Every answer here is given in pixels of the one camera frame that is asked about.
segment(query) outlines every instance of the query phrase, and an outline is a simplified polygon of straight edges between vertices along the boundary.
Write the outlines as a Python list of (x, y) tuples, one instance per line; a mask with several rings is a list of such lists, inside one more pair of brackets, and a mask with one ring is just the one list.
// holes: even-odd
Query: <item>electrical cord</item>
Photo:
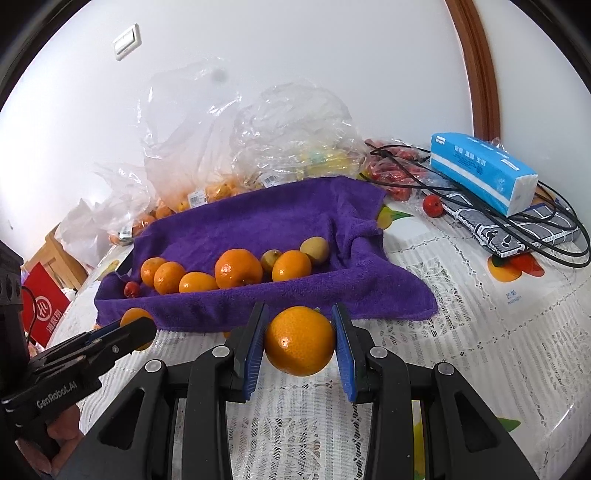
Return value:
[(37, 302), (35, 300), (35, 295), (29, 287), (25, 285), (21, 286), (21, 288), (26, 291), (31, 296), (31, 301), (33, 303), (33, 320), (31, 321), (31, 326), (29, 327), (29, 331), (27, 333), (27, 345), (31, 342), (31, 332), (33, 331), (33, 327), (35, 326), (35, 322), (37, 321), (38, 311), (37, 311)]
[[(435, 173), (435, 174), (439, 175), (441, 178), (451, 182), (451, 184), (453, 184), (454, 187), (431, 187), (429, 185), (426, 185), (419, 178), (417, 178), (415, 175), (413, 175), (402, 164), (402, 162), (400, 162), (396, 158), (396, 156), (392, 152), (387, 150), (388, 148), (393, 148), (393, 147), (406, 147), (406, 145), (384, 145), (382, 147), (376, 147), (376, 146), (372, 145), (370, 142), (366, 142), (366, 145), (373, 149), (370, 152), (370, 155), (375, 155), (375, 156), (379, 156), (382, 158), (390, 159), (409, 178), (414, 180), (416, 185), (406, 185), (406, 184), (377, 181), (377, 180), (370, 179), (369, 177), (367, 177), (366, 175), (364, 175), (362, 173), (360, 175), (364, 180), (366, 180), (370, 183), (374, 183), (374, 184), (377, 184), (380, 186), (385, 186), (385, 187), (427, 190), (428, 192), (435, 194), (440, 198), (444, 198), (445, 201), (447, 201), (447, 202), (454, 203), (454, 204), (456, 204), (460, 207), (463, 207), (463, 208), (470, 208), (470, 209), (477, 210), (480, 213), (482, 213), (489, 221), (491, 221), (493, 224), (495, 224), (501, 230), (503, 230), (505, 233), (507, 233), (507, 235), (511, 235), (517, 241), (524, 244), (526, 249), (533, 250), (534, 252), (537, 252), (540, 255), (542, 255), (544, 258), (548, 258), (549, 260), (555, 261), (556, 263), (559, 263), (559, 264), (564, 265), (566, 267), (582, 268), (582, 267), (586, 267), (587, 265), (589, 265), (591, 263), (591, 255), (589, 255), (590, 238), (589, 238), (589, 234), (588, 234), (587, 230), (585, 229), (585, 227), (583, 226), (583, 224), (581, 223), (581, 221), (577, 217), (576, 212), (572, 208), (571, 204), (560, 193), (558, 193), (556, 190), (554, 190), (549, 185), (539, 181), (538, 187), (542, 191), (543, 195), (540, 195), (537, 192), (535, 193), (535, 195), (538, 198), (542, 199), (544, 201), (544, 203), (546, 203), (547, 205), (549, 205), (551, 207), (552, 212), (550, 215), (543, 217), (543, 218), (539, 218), (539, 217), (531, 216), (525, 212), (521, 212), (521, 213), (518, 213), (518, 214), (513, 215), (512, 217), (508, 218), (505, 215), (493, 210), (486, 202), (484, 202), (484, 200), (482, 200), (479, 197), (477, 197), (476, 195), (474, 195), (470, 190), (463, 187), (458, 182), (455, 182), (454, 180), (446, 177), (445, 175), (443, 175), (437, 171), (434, 171), (434, 170), (426, 167), (425, 165), (422, 165), (421, 163), (415, 163), (414, 165), (416, 165), (417, 167), (420, 167), (420, 168), (428, 170), (432, 173)], [(409, 147), (409, 148), (415, 148), (416, 150), (420, 150), (422, 152), (428, 153), (429, 155), (431, 153), (429, 150), (425, 150), (423, 148), (418, 148), (418, 147)], [(423, 158), (422, 160), (426, 161), (429, 158), (430, 158), (430, 156)], [(552, 199), (551, 195), (548, 193), (548, 190), (551, 191), (552, 193), (554, 193), (557, 196), (557, 198), (559, 198), (561, 201), (564, 201), (564, 203), (568, 206), (568, 208), (570, 210), (565, 209), (564, 207), (562, 207), (562, 205), (555, 202)], [(463, 195), (467, 199), (467, 201), (470, 202), (470, 204), (460, 201), (460, 200), (457, 200), (452, 197), (448, 197), (445, 194), (441, 194), (440, 192), (458, 192), (461, 195)], [(565, 218), (570, 220), (570, 222), (574, 225), (574, 227), (570, 227), (570, 228), (564, 227), (563, 225), (558, 225), (554, 222), (550, 222), (550, 220), (554, 219), (558, 213), (562, 214)], [(583, 237), (586, 241), (587, 247), (582, 252), (570, 252), (570, 251), (563, 250), (561, 248), (556, 247), (555, 245), (553, 245), (551, 243), (541, 240), (540, 238), (534, 237), (530, 231), (528, 231), (527, 229), (524, 229), (523, 227), (521, 227), (520, 225), (515, 223), (516, 221), (522, 221), (522, 222), (525, 221), (525, 222), (529, 222), (529, 223), (539, 223), (542, 225), (553, 226), (555, 228), (561, 228), (566, 231), (573, 231), (578, 228), (581, 231), (581, 234), (583, 235)], [(584, 262), (570, 262), (568, 260), (564, 260), (562, 258), (559, 258), (556, 255), (550, 254), (548, 251), (543, 250), (541, 247), (545, 247), (548, 250), (553, 251), (559, 255), (564, 255), (565, 257), (579, 258), (579, 257), (587, 256), (587, 259)]]

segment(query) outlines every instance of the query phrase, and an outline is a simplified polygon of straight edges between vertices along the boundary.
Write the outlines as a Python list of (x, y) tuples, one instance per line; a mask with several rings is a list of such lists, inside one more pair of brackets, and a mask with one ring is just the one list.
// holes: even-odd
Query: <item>red box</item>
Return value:
[[(31, 338), (46, 347), (70, 300), (40, 263), (33, 267), (23, 286), (31, 290), (37, 304), (37, 320), (33, 325)], [(22, 324), (28, 331), (33, 321), (34, 310), (33, 299), (26, 291), (22, 293), (22, 303)]]

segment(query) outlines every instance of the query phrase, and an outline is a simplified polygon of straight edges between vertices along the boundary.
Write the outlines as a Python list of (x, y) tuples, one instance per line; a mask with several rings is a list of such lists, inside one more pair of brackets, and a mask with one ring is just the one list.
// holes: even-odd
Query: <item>human hand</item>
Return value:
[(47, 434), (61, 446), (59, 453), (51, 462), (28, 441), (19, 439), (17, 440), (17, 445), (33, 468), (56, 476), (74, 449), (84, 438), (84, 435), (82, 435), (79, 429), (79, 424), (80, 409), (77, 405), (72, 405), (47, 427)]

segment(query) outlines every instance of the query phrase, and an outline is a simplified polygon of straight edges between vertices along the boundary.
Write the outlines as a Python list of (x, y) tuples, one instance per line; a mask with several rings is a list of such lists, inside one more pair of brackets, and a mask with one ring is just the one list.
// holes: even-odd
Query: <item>barcode sticker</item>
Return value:
[(281, 185), (282, 183), (285, 183), (274, 173), (261, 175), (259, 177), (259, 181), (263, 184), (265, 188), (274, 187), (275, 185)]
[(195, 208), (207, 203), (205, 196), (205, 190), (197, 190), (196, 192), (189, 193), (187, 196), (189, 199), (189, 207)]
[(119, 232), (119, 238), (121, 240), (125, 240), (127, 238), (131, 238), (131, 230), (134, 227), (133, 222), (128, 223), (123, 227), (123, 230)]

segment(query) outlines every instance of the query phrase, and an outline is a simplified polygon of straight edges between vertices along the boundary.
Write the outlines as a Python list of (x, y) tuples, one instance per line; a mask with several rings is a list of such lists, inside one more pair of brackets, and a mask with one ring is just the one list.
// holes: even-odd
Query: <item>white tablecloth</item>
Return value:
[[(400, 203), (389, 206), (414, 213)], [(538, 476), (559, 479), (591, 434), (591, 269), (538, 256), (543, 277), (499, 282), (486, 266), (489, 255), (447, 217), (395, 220), (384, 232), (384, 250), (429, 285), (440, 311), (423, 322), (368, 319), (357, 325), (406, 362), (457, 366), (497, 416), (521, 422), (511, 435)], [(128, 251), (114, 248), (107, 255), (51, 344), (92, 328), (94, 279)], [(122, 358), (102, 377), (103, 388), (81, 402), (82, 430), (148, 360), (187, 362), (223, 342), (221, 333), (158, 332), (152, 347)], [(370, 421), (370, 406), (346, 401), (335, 358), (307, 378), (285, 375), (264, 358), (251, 401), (228, 404), (234, 478), (362, 478)], [(174, 458), (178, 468), (177, 451)]]

